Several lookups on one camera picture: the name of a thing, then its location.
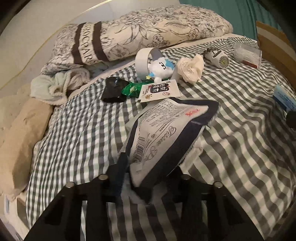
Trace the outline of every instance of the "white stuffed toy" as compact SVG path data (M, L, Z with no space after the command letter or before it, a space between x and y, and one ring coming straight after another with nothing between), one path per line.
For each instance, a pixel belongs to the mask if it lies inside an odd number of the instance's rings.
M174 68L171 61L161 57L148 64L150 74L146 78L148 80L152 78L155 83L160 83L162 80L172 77Z

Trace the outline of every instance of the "floral pillow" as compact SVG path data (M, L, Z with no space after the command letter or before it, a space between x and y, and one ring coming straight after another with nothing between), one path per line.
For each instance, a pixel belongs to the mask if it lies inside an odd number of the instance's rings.
M59 34L52 59L42 74L112 61L147 47L232 33L232 25L215 12L187 4L132 11L114 21L70 24Z

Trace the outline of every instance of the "gingham fabric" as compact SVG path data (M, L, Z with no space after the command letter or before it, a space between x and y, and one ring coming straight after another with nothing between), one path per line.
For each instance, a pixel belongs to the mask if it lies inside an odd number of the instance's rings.
M257 70L235 61L235 42L257 47L248 38L228 38L192 47L168 49L163 55L174 63L193 58L208 46L224 50L227 69L205 62L202 79L191 85L180 81L183 95L219 101L220 114L204 130L204 152L189 174L212 184L221 181L243 207L264 238L272 231L293 200L295 190L295 133L285 124L280 106L272 99L276 84L295 96L287 80L263 60ZM113 76L134 82L134 65ZM68 182L89 182L115 163L127 137L125 124L143 106L130 98L104 103L104 79L61 106L47 135L35 147L35 165L27 192L30 225L36 222L54 196ZM125 192L108 204L113 240L176 240L180 209L173 203L134 204ZM86 207L82 212L84 239Z

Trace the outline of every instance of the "transparent plastic box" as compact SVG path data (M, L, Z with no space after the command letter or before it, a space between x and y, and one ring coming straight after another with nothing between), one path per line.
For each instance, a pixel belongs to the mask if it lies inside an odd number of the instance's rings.
M236 42L234 57L237 61L256 69L261 67L262 51L247 44Z

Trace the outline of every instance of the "green package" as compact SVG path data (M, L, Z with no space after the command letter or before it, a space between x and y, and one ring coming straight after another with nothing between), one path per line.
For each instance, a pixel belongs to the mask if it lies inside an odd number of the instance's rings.
M146 81L142 83L129 83L126 87L123 88L121 93L123 95L129 96L129 97L139 97L142 85L152 84L153 81Z

